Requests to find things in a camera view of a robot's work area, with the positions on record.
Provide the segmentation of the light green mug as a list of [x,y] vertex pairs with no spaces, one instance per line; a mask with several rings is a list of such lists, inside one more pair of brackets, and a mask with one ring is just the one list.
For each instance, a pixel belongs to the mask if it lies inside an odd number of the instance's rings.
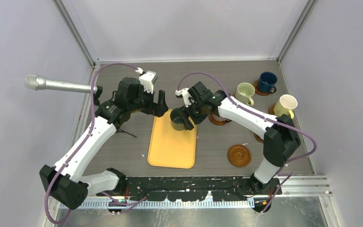
[[245,105],[253,106],[254,100],[252,99],[252,97],[254,94],[254,86],[250,83],[243,82],[238,85],[234,97]]

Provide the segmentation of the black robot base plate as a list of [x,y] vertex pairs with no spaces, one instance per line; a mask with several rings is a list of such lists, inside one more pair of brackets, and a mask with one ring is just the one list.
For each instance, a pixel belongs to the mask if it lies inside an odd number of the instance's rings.
[[147,201],[203,201],[209,195],[213,201],[244,201],[251,196],[280,195],[279,185],[276,178],[261,186],[242,176],[128,177],[107,194],[132,201],[143,197]]

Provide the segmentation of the navy blue mug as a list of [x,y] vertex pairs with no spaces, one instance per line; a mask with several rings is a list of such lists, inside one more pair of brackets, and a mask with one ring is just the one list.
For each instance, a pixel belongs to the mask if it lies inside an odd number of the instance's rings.
[[273,94],[277,91],[277,76],[272,72],[263,72],[259,76],[257,90],[264,94]]

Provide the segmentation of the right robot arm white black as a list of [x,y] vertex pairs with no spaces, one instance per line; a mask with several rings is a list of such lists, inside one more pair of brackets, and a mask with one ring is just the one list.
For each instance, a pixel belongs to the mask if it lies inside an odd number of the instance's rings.
[[269,189],[271,179],[301,145],[292,119],[285,114],[277,117],[261,112],[223,90],[211,92],[200,81],[190,88],[176,90],[175,95],[184,102],[174,110],[183,123],[180,129],[192,130],[213,114],[238,123],[263,140],[263,160],[249,181],[254,193],[263,194]]

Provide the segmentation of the dark walnut coaster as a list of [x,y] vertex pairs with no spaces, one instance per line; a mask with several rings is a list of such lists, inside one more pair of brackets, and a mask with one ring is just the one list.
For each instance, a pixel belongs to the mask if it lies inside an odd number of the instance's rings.
[[259,142],[259,143],[263,143],[264,140],[257,134],[254,133],[254,138]]

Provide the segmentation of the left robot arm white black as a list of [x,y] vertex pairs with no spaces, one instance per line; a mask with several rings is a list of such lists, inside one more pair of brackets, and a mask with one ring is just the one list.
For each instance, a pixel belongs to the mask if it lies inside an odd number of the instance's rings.
[[110,191],[115,196],[126,190],[125,175],[113,168],[99,174],[83,173],[102,145],[130,119],[132,113],[142,112],[161,117],[168,111],[165,92],[159,91],[154,103],[154,83],[157,76],[145,73],[137,78],[123,78],[114,100],[103,102],[94,114],[88,129],[67,154],[53,166],[44,165],[40,172],[43,187],[49,196],[67,208],[78,208],[86,197]]

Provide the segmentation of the cream yellow mug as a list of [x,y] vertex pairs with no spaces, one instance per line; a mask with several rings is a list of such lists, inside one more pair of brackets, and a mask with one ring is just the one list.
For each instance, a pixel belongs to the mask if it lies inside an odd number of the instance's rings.
[[278,102],[274,106],[274,115],[288,115],[291,119],[294,118],[293,110],[298,106],[296,98],[292,95],[285,94],[280,96]]

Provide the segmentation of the dark green mug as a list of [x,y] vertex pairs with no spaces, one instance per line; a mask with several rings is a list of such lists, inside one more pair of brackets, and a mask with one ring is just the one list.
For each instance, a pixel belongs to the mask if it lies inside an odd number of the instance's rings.
[[170,120],[171,125],[174,130],[183,131],[184,128],[184,120],[182,118],[181,109],[175,108],[170,112]]

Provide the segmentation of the brown wooden coaster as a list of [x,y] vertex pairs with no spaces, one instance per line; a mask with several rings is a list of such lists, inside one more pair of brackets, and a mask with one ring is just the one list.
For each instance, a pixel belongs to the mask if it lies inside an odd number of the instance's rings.
[[252,155],[246,146],[236,144],[228,149],[227,158],[231,165],[245,167],[251,162]]
[[275,112],[275,106],[276,106],[276,104],[273,104],[272,106],[270,106],[268,109],[268,113],[270,115],[278,116],[277,113]]
[[225,125],[227,123],[230,123],[231,121],[229,119],[217,116],[213,113],[209,115],[209,120],[215,124],[215,125]]
[[257,95],[260,95],[260,96],[268,96],[268,95],[270,95],[270,93],[260,92],[260,91],[258,90],[258,83],[259,83],[259,80],[256,80],[256,81],[254,81],[254,83],[253,83],[253,86],[254,86],[254,88],[255,88],[255,93],[256,93]]

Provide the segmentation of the yellow tray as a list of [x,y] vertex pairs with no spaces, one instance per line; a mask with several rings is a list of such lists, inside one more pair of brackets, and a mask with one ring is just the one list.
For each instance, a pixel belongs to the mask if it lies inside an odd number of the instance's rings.
[[190,169],[195,164],[197,128],[172,127],[171,110],[154,117],[147,161],[151,166]]

